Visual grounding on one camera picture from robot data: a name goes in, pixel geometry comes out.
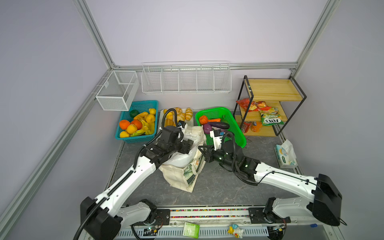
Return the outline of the white plastic grocery bag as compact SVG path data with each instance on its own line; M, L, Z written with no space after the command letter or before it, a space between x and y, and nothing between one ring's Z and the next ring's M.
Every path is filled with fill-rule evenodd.
M187 154L176 152L172 157L165 162L165 165L175 166L177 168L184 168L191 163L198 151L198 145L201 143L202 136L199 133L184 133L183 143L188 140L193 141L190 151Z

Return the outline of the beige canvas tote bag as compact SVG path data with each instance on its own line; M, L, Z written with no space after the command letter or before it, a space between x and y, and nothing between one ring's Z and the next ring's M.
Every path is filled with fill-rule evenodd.
M184 133L199 133L202 136L201 143L198 146L203 146L206 143L206 135L201 126L187 127ZM191 193L195 187L197 177L205 166L205 159L202 153L196 152L191 163L184 168L177 168L171 165L162 164L159 170L162 172L164 179L171 187Z

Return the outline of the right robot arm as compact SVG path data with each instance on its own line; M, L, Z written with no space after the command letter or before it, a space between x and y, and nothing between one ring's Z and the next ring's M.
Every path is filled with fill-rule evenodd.
M267 184L296 195L290 199L269 198L263 210L268 223L273 223L276 217L313 217L329 226L346 225L341 218L343 196L329 176L298 175L247 157L231 132L220 137L217 144L198 149L206 162L219 163L247 185Z

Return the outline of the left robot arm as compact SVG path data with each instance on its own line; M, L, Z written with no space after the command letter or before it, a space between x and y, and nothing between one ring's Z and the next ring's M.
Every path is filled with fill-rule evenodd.
M156 206L147 200L123 207L138 186L175 153L186 154L192 140L184 140L186 127L163 127L153 140L141 146L133 165L109 188L94 199L81 203L81 223L74 239L86 231L95 240L113 240L123 225L153 220Z

